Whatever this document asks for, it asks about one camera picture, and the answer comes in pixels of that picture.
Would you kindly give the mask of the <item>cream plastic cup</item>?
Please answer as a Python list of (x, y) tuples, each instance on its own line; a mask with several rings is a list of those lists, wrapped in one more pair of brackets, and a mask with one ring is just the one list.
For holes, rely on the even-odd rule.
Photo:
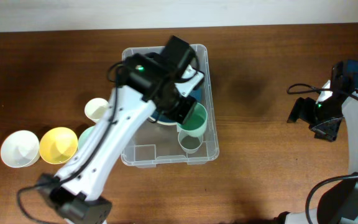
[(104, 98), (93, 98), (85, 105), (84, 112), (88, 119), (97, 123), (103, 117), (108, 107), (109, 103)]

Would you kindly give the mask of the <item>grey plastic cup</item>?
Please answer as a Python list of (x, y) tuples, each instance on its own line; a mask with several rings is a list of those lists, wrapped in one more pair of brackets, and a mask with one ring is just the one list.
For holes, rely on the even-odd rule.
[(194, 154), (201, 147), (203, 136), (193, 137), (185, 131), (180, 131), (178, 134), (178, 143), (187, 154)]

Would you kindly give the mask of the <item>cream plate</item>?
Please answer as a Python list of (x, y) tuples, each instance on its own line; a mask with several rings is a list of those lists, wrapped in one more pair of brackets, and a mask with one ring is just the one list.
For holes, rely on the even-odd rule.
[(149, 117), (148, 120), (151, 122), (151, 123), (157, 123), (157, 124), (161, 124), (163, 126), (175, 126), (177, 123), (174, 122), (174, 121), (170, 121), (170, 120), (166, 120), (166, 119), (163, 119), (163, 120), (158, 120), (156, 121), (156, 119), (154, 119), (153, 117)]

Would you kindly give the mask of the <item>white small bowl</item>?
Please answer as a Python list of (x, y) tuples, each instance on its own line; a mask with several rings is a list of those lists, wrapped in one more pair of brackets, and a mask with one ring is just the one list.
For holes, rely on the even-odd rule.
[(31, 131), (20, 130), (10, 134), (2, 143), (0, 156), (12, 168), (29, 167), (40, 159), (40, 141)]

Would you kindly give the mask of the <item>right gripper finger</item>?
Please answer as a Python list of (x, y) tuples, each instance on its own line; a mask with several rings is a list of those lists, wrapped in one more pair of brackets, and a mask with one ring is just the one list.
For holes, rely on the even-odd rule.
[(289, 114), (287, 123), (295, 123), (298, 119), (301, 119), (307, 123), (315, 123), (316, 116), (314, 113), (314, 108), (316, 106), (316, 101), (312, 98), (302, 98), (299, 97)]
[(310, 130), (314, 132), (314, 138), (334, 142), (337, 139), (340, 125), (343, 118), (332, 118), (326, 121), (310, 125)]

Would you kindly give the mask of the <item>green plastic cup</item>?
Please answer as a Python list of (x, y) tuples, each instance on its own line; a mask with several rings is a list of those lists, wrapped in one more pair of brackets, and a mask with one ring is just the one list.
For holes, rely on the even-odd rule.
[(197, 103), (187, 121), (184, 124), (178, 123), (177, 126), (181, 131), (186, 132), (187, 135), (197, 138), (205, 133), (207, 123), (208, 112), (201, 103)]

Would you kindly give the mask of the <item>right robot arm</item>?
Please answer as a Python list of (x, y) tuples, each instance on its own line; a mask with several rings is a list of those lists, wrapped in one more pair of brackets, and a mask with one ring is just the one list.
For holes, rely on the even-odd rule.
[(277, 223), (358, 223), (358, 61), (336, 63), (323, 87), (307, 86), (317, 100), (299, 97), (287, 119), (308, 123), (316, 139), (333, 142), (342, 122), (346, 123), (349, 173), (316, 184), (309, 192), (305, 210), (283, 212)]

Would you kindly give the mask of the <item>blue plate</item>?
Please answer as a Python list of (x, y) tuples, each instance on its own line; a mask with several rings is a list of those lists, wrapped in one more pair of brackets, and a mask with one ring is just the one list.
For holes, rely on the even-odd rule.
[[(195, 99), (197, 100), (197, 102), (200, 102), (200, 101), (201, 101), (201, 97), (202, 97), (201, 89), (193, 90), (193, 91), (190, 93), (190, 96), (192, 96), (193, 98), (195, 98)], [(151, 115), (151, 117), (153, 117), (154, 119), (158, 119), (158, 120), (163, 120), (163, 119), (170, 120), (170, 119), (168, 119), (165, 115), (159, 115), (159, 113), (158, 113), (157, 111), (154, 111), (154, 113)]]

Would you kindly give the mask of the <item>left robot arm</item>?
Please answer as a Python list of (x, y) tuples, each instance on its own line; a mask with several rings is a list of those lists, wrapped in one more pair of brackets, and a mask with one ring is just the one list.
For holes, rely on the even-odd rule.
[(105, 223), (112, 203), (102, 197), (109, 173), (135, 132), (154, 112), (183, 124), (193, 112), (193, 87), (178, 84), (197, 61), (189, 43), (171, 36), (160, 53), (134, 54), (112, 65), (115, 89), (109, 108), (96, 123), (84, 148), (55, 175), (42, 174), (36, 185), (49, 207), (67, 223)]

